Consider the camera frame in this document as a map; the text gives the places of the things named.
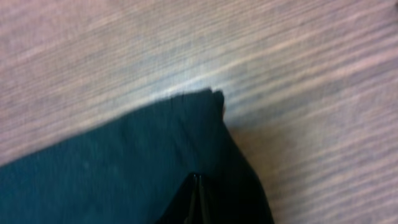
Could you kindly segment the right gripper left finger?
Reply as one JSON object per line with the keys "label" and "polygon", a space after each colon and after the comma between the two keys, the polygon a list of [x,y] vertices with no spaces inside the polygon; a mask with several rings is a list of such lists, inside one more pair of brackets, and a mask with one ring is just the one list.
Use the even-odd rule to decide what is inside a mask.
{"label": "right gripper left finger", "polygon": [[164,214],[155,224],[186,223],[185,220],[189,216],[192,200],[196,198],[197,182],[198,176],[194,173],[189,174],[178,188]]}

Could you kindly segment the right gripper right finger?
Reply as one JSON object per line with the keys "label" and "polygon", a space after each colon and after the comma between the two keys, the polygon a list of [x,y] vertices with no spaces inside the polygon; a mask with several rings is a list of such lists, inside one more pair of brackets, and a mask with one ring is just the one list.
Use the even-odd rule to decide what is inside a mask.
{"label": "right gripper right finger", "polygon": [[198,222],[202,224],[222,223],[220,191],[216,183],[204,175],[198,176]]}

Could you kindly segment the black t-shirt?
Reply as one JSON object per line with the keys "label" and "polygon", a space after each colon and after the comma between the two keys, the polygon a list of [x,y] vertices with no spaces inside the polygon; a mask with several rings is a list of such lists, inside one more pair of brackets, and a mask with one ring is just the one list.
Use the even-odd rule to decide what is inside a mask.
{"label": "black t-shirt", "polygon": [[177,95],[2,166],[1,222],[156,223],[194,173],[218,186],[222,223],[272,223],[223,112],[221,91]]}

